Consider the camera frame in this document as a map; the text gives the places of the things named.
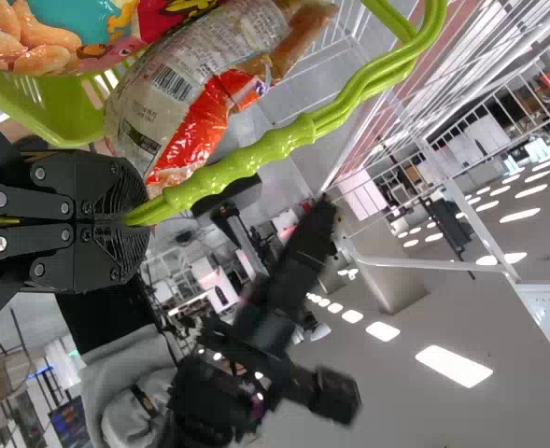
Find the person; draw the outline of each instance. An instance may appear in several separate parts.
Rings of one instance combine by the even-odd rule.
[[[184,357],[161,330],[139,276],[87,294],[57,294],[86,367],[81,397],[95,448],[153,448],[168,426],[169,388]]]

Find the orange packaging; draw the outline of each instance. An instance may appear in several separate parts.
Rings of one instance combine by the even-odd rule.
[[[164,37],[107,100],[108,147],[134,164],[151,197],[186,180],[229,114],[280,82],[337,10],[321,0],[229,0]]]

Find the plastic bag of snacks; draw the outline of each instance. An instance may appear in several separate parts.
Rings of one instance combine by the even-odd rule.
[[[229,114],[281,81],[337,13],[322,0],[229,0],[157,42],[106,102],[105,135],[154,197],[208,160]]]
[[[0,70],[104,70],[224,1],[0,0]]]

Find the metal wire shelf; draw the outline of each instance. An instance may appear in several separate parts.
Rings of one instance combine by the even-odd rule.
[[[426,173],[421,141],[428,140],[451,177],[458,178],[550,126],[550,76],[543,75],[550,72],[550,36],[543,45],[535,44],[550,35],[550,0],[478,2],[456,31],[454,22],[466,3],[453,3],[439,38],[442,50],[432,47],[421,59],[423,67],[417,66],[394,91],[380,95],[368,125],[362,124],[364,132],[332,170],[323,190],[356,215],[360,223],[352,229],[354,233],[380,219],[392,220],[398,208],[416,203],[443,184],[442,179]],[[490,13],[495,17],[492,31],[476,40],[472,37],[472,33],[480,36],[476,24],[488,21],[485,16]],[[493,79],[488,71],[498,61],[507,68]],[[463,76],[465,71],[471,72],[468,77]],[[418,87],[424,78],[426,83]],[[486,94],[468,105],[480,92]],[[455,138],[462,138],[470,149],[479,147],[468,129],[486,116],[499,118],[505,140],[490,145],[489,150],[478,150],[475,156],[469,153],[467,158],[451,147],[450,140]],[[442,129],[448,120],[455,124]],[[373,197],[373,189],[368,188],[372,184],[384,192],[403,186],[404,200],[388,207],[388,202]]]

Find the green handle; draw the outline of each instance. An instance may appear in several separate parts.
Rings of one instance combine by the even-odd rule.
[[[191,179],[168,187],[162,196],[145,203],[128,214],[123,222],[129,226],[152,226],[210,194],[221,193],[230,183],[250,177],[271,161],[282,161],[293,149],[316,142],[314,121],[300,115],[285,128],[272,129],[249,147],[240,147],[223,161],[197,170]]]
[[[419,33],[387,0],[362,0],[403,45],[364,65],[330,104],[301,114],[285,128],[266,132],[249,147],[241,147],[211,166],[197,170],[185,182],[167,187],[162,196],[145,203],[124,217],[129,226],[152,226],[191,206],[210,194],[221,193],[234,180],[256,174],[271,161],[285,159],[293,149],[311,145],[343,125],[358,105],[377,93],[402,82],[412,72],[416,58],[441,32],[447,0],[429,0]]]

